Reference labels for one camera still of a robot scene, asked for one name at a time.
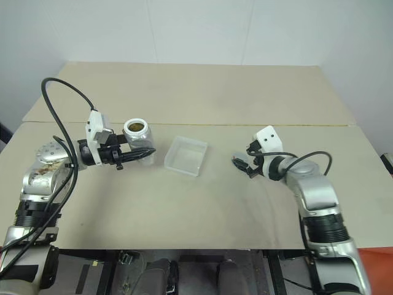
tabletop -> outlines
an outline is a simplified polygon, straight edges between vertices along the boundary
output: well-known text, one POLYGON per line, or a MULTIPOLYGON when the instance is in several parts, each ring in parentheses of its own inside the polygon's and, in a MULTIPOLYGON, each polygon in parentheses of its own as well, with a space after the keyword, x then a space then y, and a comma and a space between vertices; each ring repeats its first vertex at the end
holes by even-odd
MULTIPOLYGON (((355 124, 317 66, 70 62, 58 77, 113 123, 142 117, 150 124, 355 124)), ((88 106, 70 89, 52 83, 49 97, 63 121, 86 121, 88 106)), ((24 121, 53 122, 42 97, 24 121)))
MULTIPOLYGON (((65 123, 85 138, 83 123, 65 123)), ((113 124, 120 133, 122 124, 113 124)), ((59 219, 60 248, 166 249, 302 248, 297 206, 283 183, 249 179, 231 163, 260 126, 151 125, 156 162, 88 167, 59 219), (163 166, 175 136, 209 144, 199 177, 163 166)), ((392 246, 393 182, 359 127, 276 127, 284 149, 298 155, 329 151, 345 224, 358 247, 392 246)), ((61 133, 55 123, 25 122, 0 155, 0 236, 14 220, 22 177, 35 151, 61 133)), ((323 156, 315 160, 324 169, 323 156)))

red object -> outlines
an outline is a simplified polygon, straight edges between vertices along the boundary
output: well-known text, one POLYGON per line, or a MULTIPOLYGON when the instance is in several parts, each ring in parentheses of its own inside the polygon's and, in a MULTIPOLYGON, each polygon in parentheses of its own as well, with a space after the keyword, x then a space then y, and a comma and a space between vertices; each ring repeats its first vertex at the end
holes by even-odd
POLYGON ((359 249, 373 295, 393 294, 393 247, 359 249))

white wall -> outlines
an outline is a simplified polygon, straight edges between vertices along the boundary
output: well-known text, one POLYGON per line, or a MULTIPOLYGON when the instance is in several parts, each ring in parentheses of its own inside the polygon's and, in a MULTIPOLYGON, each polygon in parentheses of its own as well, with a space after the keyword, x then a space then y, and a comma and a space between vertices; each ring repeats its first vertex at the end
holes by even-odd
POLYGON ((321 65, 393 152, 393 5, 368 0, 0 0, 0 121, 16 130, 66 60, 321 65))

clear plastic container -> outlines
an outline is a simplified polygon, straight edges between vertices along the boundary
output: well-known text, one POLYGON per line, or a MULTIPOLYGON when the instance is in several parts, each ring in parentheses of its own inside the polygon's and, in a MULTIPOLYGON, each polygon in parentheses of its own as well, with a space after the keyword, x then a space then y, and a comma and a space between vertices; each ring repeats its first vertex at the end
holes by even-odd
POLYGON ((164 166, 187 175, 198 176, 208 144, 177 136, 165 156, 164 166))
MULTIPOLYGON (((154 148, 153 134, 144 119, 130 119, 124 123, 123 133, 131 149, 154 148)), ((155 153, 138 160, 143 165, 154 163, 155 153)))

